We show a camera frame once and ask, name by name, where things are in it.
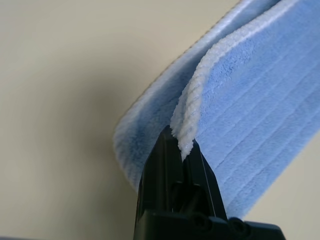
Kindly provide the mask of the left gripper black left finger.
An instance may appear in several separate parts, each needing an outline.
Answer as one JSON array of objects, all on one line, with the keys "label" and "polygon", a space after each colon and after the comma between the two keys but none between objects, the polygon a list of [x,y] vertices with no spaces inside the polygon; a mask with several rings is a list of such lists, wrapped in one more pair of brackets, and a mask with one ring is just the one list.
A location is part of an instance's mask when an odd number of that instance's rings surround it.
[{"label": "left gripper black left finger", "polygon": [[136,216],[145,210],[171,212],[176,184],[184,181],[183,162],[178,140],[167,125],[145,161],[138,189]]}]

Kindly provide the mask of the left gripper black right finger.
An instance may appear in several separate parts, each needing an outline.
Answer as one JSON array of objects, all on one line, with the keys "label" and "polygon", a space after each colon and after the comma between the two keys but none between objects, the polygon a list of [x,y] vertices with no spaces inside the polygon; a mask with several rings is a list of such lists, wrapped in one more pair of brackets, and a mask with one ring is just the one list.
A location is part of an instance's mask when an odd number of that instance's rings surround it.
[{"label": "left gripper black right finger", "polygon": [[227,216],[216,176],[194,140],[190,154],[184,160],[184,177],[190,196],[186,209],[205,216]]}]

